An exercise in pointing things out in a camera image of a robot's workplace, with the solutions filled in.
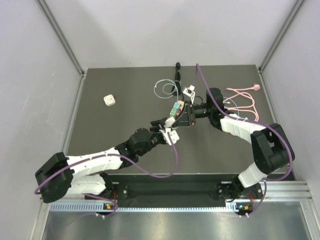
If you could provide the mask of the white cube charger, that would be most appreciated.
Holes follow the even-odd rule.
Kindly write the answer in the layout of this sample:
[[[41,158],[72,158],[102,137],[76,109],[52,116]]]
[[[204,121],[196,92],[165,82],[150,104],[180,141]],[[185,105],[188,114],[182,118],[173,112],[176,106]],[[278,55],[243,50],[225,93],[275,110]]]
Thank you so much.
[[[173,116],[167,118],[164,122],[164,127],[170,128],[175,123],[175,121],[176,121],[176,119]]]

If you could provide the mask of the beige wooden power strip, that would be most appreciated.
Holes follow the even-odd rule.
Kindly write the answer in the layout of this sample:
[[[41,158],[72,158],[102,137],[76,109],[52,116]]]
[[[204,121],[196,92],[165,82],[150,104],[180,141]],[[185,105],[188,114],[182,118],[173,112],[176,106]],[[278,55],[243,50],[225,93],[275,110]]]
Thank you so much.
[[[178,113],[175,117],[175,120],[177,120],[179,118],[179,116],[183,113],[184,107],[186,106],[186,103],[184,101],[178,100],[178,102],[180,102],[181,106],[180,106],[180,109],[178,110]]]

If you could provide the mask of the white square plug adapter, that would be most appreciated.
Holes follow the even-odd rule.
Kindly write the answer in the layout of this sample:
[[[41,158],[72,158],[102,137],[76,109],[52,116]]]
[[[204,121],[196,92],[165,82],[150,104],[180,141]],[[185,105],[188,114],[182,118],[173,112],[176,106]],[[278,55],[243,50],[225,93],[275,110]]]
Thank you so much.
[[[116,103],[116,97],[112,94],[109,94],[103,97],[103,101],[107,107],[110,107]]]

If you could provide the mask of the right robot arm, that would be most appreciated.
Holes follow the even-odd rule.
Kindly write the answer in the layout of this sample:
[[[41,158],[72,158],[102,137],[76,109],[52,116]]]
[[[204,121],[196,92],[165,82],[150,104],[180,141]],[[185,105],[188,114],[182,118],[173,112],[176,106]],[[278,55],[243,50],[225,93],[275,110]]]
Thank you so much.
[[[174,128],[189,127],[195,124],[196,119],[208,118],[214,128],[251,144],[253,163],[231,181],[230,199],[245,198],[251,193],[252,186],[284,166],[292,170],[295,153],[281,125],[241,118],[225,108],[224,97],[218,88],[207,90],[206,101],[201,104],[194,103],[196,93],[193,85],[184,88],[182,94],[190,100],[184,102],[172,125]]]

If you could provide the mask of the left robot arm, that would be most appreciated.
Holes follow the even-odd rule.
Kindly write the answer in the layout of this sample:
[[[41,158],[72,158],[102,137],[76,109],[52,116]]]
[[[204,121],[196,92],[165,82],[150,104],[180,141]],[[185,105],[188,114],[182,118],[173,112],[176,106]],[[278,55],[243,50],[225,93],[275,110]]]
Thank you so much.
[[[38,184],[34,193],[44,203],[53,203],[66,196],[100,195],[109,198],[114,191],[106,171],[136,166],[139,157],[158,145],[174,146],[179,136],[172,127],[171,116],[151,122],[151,128],[137,129],[127,141],[108,150],[80,156],[53,154],[35,173]]]

